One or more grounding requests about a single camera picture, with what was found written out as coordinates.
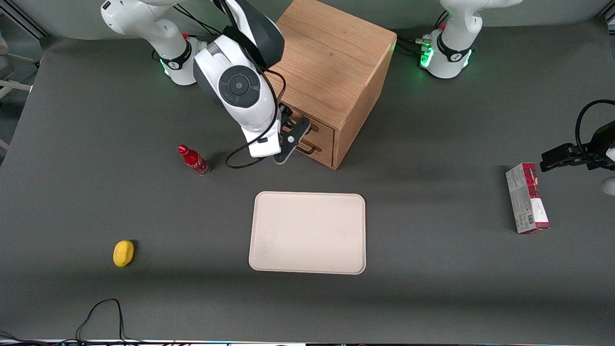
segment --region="black cable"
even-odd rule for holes
[[[418,50],[413,50],[413,49],[410,49],[410,48],[408,48],[408,47],[405,47],[403,44],[399,44],[399,43],[396,45],[396,47],[399,47],[399,48],[401,48],[401,49],[403,49],[403,50],[405,50],[406,52],[411,53],[411,54],[419,54],[419,53],[421,53],[421,52],[420,52],[420,51],[418,51]]]
[[[447,19],[448,19],[448,13],[446,14],[446,16],[444,16],[444,18],[442,18],[442,21],[438,23],[435,27],[440,28],[440,26],[442,26],[442,24],[444,24],[444,21]]]
[[[218,33],[218,35],[222,35],[222,33],[220,32],[220,30],[218,30],[218,29],[214,28],[213,26],[211,26],[211,25],[207,25],[207,24],[203,23],[202,21],[198,20],[195,16],[193,16],[190,12],[188,12],[188,10],[186,10],[186,9],[185,9],[182,5],[177,4],[177,5],[175,5],[175,6],[174,6],[173,8],[174,8],[177,12],[179,12],[179,13],[181,13],[181,14],[185,15],[186,17],[188,17],[188,18],[190,18],[190,19],[192,19],[192,20],[194,20],[194,21],[195,21],[195,22],[197,22],[200,26],[202,26],[205,30],[207,30],[207,32],[209,32],[210,34],[212,34],[212,35],[213,35],[213,33],[210,31],[210,29],[211,29],[211,30],[215,31],[216,33]]]
[[[200,25],[203,29],[207,30],[207,32],[208,32],[210,35],[213,35],[212,31],[211,31],[211,30],[209,30],[209,28],[208,28],[207,26],[205,26],[205,23],[201,23],[201,21],[200,21],[200,20],[198,20],[198,19],[194,18],[194,16],[192,16],[190,13],[185,13],[185,12],[183,12],[183,11],[179,10],[179,8],[177,8],[177,7],[173,7],[173,8],[174,8],[177,12],[179,12],[179,13],[181,13],[181,14],[185,15],[186,17],[188,17],[188,18],[190,18],[190,19],[192,19],[192,20],[196,21],[196,22],[197,22],[197,23],[198,23],[198,24],[199,24],[199,25]]]
[[[446,20],[447,17],[448,17],[448,11],[444,10],[444,12],[442,12],[442,14],[440,14],[440,16],[438,17],[438,20],[435,21],[434,28],[437,28],[439,26],[439,24],[441,23],[440,20],[442,20],[443,22],[444,20]]]
[[[229,18],[229,21],[231,22],[231,25],[235,28],[238,28],[237,26],[237,22],[235,21],[235,18],[232,16],[231,10],[228,6],[228,4],[226,3],[226,0],[221,0],[220,1],[224,12],[226,13],[226,15]],[[269,132],[269,130],[271,130],[271,128],[273,127],[273,125],[276,123],[276,119],[277,119],[277,113],[278,113],[278,103],[280,101],[280,99],[282,98],[282,96],[284,95],[284,92],[286,90],[286,79],[284,79],[284,77],[275,71],[271,71],[271,70],[267,70],[265,69],[265,71],[273,73],[277,76],[279,76],[280,78],[282,78],[282,82],[283,82],[283,86],[282,86],[282,90],[280,91],[280,94],[278,97],[276,97],[276,92],[273,89],[273,86],[271,85],[271,82],[269,81],[269,78],[267,78],[267,76],[265,75],[264,71],[261,69],[260,66],[258,66],[258,64],[254,61],[254,58],[252,58],[252,56],[245,50],[245,48],[241,47],[241,50],[244,52],[244,55],[248,58],[248,60],[250,61],[250,63],[252,63],[252,65],[254,65],[254,67],[256,68],[256,70],[259,72],[260,75],[263,76],[264,80],[267,82],[267,85],[269,86],[269,90],[271,91],[271,95],[273,95],[274,99],[274,116],[271,119],[271,123],[269,124],[269,126],[267,127],[267,129],[265,131],[263,131],[263,133],[261,133],[260,135],[258,135],[258,137],[254,138],[253,140],[247,142],[246,144],[242,145],[241,147],[235,149],[233,152],[231,152],[227,157],[226,157],[226,161],[224,162],[226,167],[228,168],[233,168],[233,169],[242,169],[242,168],[247,168],[250,166],[254,166],[255,164],[261,162],[262,160],[264,160],[265,158],[258,158],[248,164],[244,164],[241,166],[233,166],[232,164],[229,164],[229,160],[231,159],[231,157],[233,157],[233,155],[235,155],[236,153],[242,151],[243,149],[246,149],[248,146],[250,146],[251,144],[255,143],[257,140],[263,138],[263,136],[265,134],[267,134],[267,132]]]
[[[92,313],[94,312],[94,310],[102,303],[106,303],[106,302],[115,302],[117,305],[117,312],[119,314],[119,339],[121,341],[123,341],[124,344],[130,344],[130,345],[136,345],[135,343],[131,343],[126,341],[126,339],[131,339],[131,340],[136,340],[136,341],[140,341],[143,342],[142,340],[137,340],[137,339],[133,339],[131,337],[126,336],[126,333],[124,331],[124,316],[122,314],[122,307],[119,304],[119,300],[115,299],[115,298],[109,298],[109,299],[105,299],[105,300],[101,300],[100,302],[96,303],[92,309],[90,310],[90,312],[87,314],[87,317],[85,318],[85,320],[83,321],[83,323],[81,323],[81,325],[79,325],[79,327],[77,327],[77,330],[75,331],[75,339],[77,340],[78,344],[81,345],[85,345],[83,343],[83,339],[81,339],[81,331],[83,330],[83,327],[87,324],[87,322],[90,320],[90,318],[92,317]]]
[[[577,147],[579,147],[579,149],[581,150],[581,153],[583,154],[583,156],[585,156],[586,160],[590,161],[593,165],[596,165],[600,168],[610,169],[605,164],[598,162],[595,158],[593,158],[593,156],[589,156],[589,154],[587,153],[587,150],[585,149],[585,146],[583,146],[583,144],[581,143],[581,121],[583,120],[583,116],[585,115],[587,110],[589,110],[589,108],[591,108],[594,105],[598,105],[599,103],[607,103],[609,105],[615,106],[615,101],[613,100],[596,100],[596,101],[590,102],[587,106],[583,107],[583,109],[579,113],[579,116],[577,117],[577,122],[574,127],[574,139],[577,142]]]

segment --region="cardboard box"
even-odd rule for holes
[[[521,163],[506,172],[517,233],[530,234],[550,228],[547,213],[538,193],[535,163]]]

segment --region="gray table surface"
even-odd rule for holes
[[[145,41],[51,42],[0,170],[0,328],[71,337],[116,297],[141,339],[615,344],[609,172],[540,174],[552,229],[529,236],[514,232],[503,176],[574,140],[579,110],[614,97],[606,27],[487,28],[477,45],[447,81],[394,54],[338,171],[299,154],[235,171],[223,160],[244,141],[238,125],[173,85]],[[584,137],[612,114],[592,110]],[[183,165],[179,143],[210,175]],[[365,272],[252,270],[253,202],[268,190],[361,194]],[[118,269],[121,239],[139,250]],[[117,337],[115,307],[84,337]]]

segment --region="wooden box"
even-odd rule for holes
[[[299,147],[337,169],[382,91],[397,35],[316,0],[294,0],[278,19],[286,41],[282,102],[312,131]],[[276,90],[279,78],[269,78]]]

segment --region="bottle cap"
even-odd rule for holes
[[[189,151],[190,149],[188,149],[188,147],[183,144],[180,144],[180,146],[177,147],[177,152],[179,152],[182,155],[188,154]]]

